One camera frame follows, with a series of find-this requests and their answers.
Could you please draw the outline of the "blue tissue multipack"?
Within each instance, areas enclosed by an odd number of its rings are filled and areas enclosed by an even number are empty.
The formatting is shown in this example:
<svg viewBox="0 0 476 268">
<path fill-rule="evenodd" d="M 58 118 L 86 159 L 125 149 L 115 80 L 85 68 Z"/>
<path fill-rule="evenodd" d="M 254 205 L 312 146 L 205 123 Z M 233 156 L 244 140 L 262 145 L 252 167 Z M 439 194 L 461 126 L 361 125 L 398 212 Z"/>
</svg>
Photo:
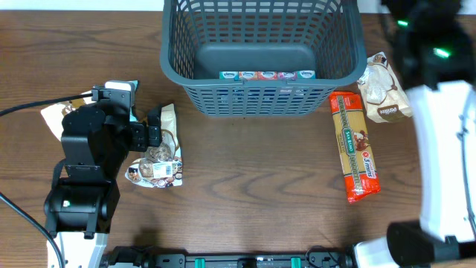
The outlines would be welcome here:
<svg viewBox="0 0 476 268">
<path fill-rule="evenodd" d="M 241 81 L 241 80 L 258 80 L 258 81 L 287 81 L 287 80 L 296 80 L 296 79 L 306 79 L 306 80 L 314 80 L 316 78 L 315 71 L 312 70 L 304 70 L 304 71 L 293 71 L 293 72 L 283 72 L 283 71 L 221 71 L 219 73 L 220 80 L 234 80 L 234 81 Z M 275 88 L 265 89 L 265 96 L 273 93 Z M 280 95 L 288 95 L 292 93 L 291 87 L 285 87 L 280 89 Z M 333 89 L 310 89 L 306 87 L 298 87 L 295 90 L 295 94 L 298 96 L 304 96 L 307 92 L 328 92 L 332 91 Z M 236 96 L 244 96 L 245 95 L 245 88 L 244 87 L 234 87 L 232 89 L 227 89 L 225 87 L 215 89 L 217 94 L 225 95 L 228 93 L 232 93 Z M 260 94 L 260 89 L 249 89 L 248 93 L 249 96 L 256 97 Z"/>
</svg>

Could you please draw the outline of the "orange spaghetti packet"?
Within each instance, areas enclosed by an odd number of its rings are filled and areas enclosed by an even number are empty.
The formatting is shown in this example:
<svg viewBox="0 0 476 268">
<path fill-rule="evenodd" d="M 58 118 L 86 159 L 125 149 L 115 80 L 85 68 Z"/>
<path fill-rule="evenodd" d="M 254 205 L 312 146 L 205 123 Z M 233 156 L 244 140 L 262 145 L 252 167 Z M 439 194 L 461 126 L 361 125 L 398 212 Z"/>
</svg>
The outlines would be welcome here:
<svg viewBox="0 0 476 268">
<path fill-rule="evenodd" d="M 355 203 L 381 190 L 363 104 L 360 95 L 353 92 L 333 92 L 329 103 L 347 201 Z"/>
</svg>

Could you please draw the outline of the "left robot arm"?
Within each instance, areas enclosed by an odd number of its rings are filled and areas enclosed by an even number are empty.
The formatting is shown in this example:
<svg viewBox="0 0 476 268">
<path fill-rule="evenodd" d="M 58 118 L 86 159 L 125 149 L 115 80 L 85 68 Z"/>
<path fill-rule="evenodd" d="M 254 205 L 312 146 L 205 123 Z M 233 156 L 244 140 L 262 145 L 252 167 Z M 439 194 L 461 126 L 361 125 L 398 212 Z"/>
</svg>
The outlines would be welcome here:
<svg viewBox="0 0 476 268">
<path fill-rule="evenodd" d="M 92 88 L 91 103 L 62 119 L 65 159 L 57 164 L 45 204 L 54 238 L 50 267 L 98 267 L 120 199 L 117 176 L 129 152 L 161 141 L 161 110 L 149 123 L 132 121 L 138 81 L 111 80 Z"/>
</svg>

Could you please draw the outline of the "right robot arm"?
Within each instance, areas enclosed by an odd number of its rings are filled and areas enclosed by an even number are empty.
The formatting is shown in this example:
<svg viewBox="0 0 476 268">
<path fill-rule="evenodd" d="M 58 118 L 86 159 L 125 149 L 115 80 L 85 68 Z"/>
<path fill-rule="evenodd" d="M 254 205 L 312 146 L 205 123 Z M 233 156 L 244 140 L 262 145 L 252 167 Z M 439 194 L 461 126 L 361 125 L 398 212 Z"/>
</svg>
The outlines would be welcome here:
<svg viewBox="0 0 476 268">
<path fill-rule="evenodd" d="M 418 220 L 351 246 L 343 267 L 429 267 L 475 256 L 475 50 L 457 21 L 460 0 L 388 1 L 387 33 L 416 130 Z"/>
</svg>

